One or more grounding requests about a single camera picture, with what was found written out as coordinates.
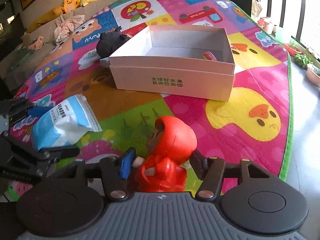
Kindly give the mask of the blue white snack bag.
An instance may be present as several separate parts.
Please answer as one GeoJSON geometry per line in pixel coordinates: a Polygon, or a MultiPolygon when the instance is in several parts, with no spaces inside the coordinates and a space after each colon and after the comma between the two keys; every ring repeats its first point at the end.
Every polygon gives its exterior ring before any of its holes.
{"type": "Polygon", "coordinates": [[[71,146],[87,132],[101,132],[102,128],[86,97],[76,94],[61,101],[44,113],[31,129],[35,149],[71,146]]]}

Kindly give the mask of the red hooded doll figure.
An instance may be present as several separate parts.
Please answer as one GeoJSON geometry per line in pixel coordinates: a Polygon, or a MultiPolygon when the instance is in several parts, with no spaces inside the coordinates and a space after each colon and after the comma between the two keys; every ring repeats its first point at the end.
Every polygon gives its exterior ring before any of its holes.
{"type": "Polygon", "coordinates": [[[187,171],[182,166],[197,148],[193,129],[174,116],[160,116],[147,142],[149,156],[137,157],[133,189],[138,192],[181,192],[187,171]]]}

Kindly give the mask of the black plush toy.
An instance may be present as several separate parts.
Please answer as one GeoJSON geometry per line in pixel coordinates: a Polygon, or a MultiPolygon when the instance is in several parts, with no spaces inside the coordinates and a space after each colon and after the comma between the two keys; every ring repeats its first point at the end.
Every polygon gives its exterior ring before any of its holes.
{"type": "Polygon", "coordinates": [[[118,48],[125,44],[131,36],[123,34],[121,27],[106,31],[100,34],[100,40],[97,43],[96,51],[101,59],[112,55],[118,48]]]}

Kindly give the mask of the pink cardboard box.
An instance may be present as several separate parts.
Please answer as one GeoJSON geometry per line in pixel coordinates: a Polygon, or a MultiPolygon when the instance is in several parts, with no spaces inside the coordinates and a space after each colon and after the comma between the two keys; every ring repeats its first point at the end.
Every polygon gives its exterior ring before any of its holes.
{"type": "Polygon", "coordinates": [[[150,25],[100,59],[118,89],[228,101],[235,62],[225,29],[150,25]],[[210,51],[217,61],[203,59],[210,51]]]}

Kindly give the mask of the beige sofa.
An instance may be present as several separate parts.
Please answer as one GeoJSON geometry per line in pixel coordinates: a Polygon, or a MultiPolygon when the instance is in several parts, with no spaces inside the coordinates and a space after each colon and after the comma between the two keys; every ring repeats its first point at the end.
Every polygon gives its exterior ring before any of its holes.
{"type": "Polygon", "coordinates": [[[67,14],[61,14],[32,33],[22,35],[22,42],[1,61],[1,78],[8,89],[17,89],[33,74],[36,68],[42,67],[72,51],[72,42],[75,41],[75,38],[72,38],[71,34],[65,41],[56,45],[54,30],[58,25],[75,15],[85,15],[85,20],[89,20],[104,6],[102,0],[89,3],[85,7],[79,7],[67,14]],[[34,43],[39,36],[44,37],[43,47],[39,50],[29,50],[28,46],[34,43]]]}

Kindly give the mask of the small pink plush toy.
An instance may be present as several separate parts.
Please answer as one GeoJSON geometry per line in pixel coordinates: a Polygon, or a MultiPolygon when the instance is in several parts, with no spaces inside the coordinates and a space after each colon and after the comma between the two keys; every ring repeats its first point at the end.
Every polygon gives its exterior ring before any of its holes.
{"type": "Polygon", "coordinates": [[[38,39],[28,46],[29,50],[39,50],[43,47],[44,37],[39,36],[38,39]]]}

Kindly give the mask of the yellow plush toy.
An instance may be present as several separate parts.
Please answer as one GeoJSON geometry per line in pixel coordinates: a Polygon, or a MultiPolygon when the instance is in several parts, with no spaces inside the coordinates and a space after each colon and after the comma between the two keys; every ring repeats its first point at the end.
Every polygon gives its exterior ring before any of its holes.
{"type": "Polygon", "coordinates": [[[91,2],[95,2],[97,0],[63,0],[63,3],[45,14],[41,17],[37,18],[26,30],[26,33],[32,33],[39,27],[45,25],[46,23],[56,19],[61,14],[67,14],[79,7],[85,7],[91,2]]]}

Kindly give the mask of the green potted plant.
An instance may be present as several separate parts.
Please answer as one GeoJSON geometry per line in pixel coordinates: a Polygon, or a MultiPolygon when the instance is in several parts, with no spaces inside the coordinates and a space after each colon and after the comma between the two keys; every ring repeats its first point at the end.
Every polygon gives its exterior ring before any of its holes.
{"type": "Polygon", "coordinates": [[[304,69],[304,70],[307,70],[308,68],[308,64],[311,64],[312,61],[310,60],[309,57],[307,57],[306,55],[304,54],[296,54],[294,56],[294,61],[295,63],[300,66],[300,68],[304,69]]]}

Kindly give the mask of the red flower pot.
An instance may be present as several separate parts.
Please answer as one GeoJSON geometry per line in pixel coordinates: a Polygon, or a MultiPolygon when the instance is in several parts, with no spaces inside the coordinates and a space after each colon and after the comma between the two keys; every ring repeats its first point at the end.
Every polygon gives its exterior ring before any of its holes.
{"type": "Polygon", "coordinates": [[[284,43],[284,48],[292,57],[302,53],[302,51],[297,47],[297,44],[295,42],[284,43]]]}

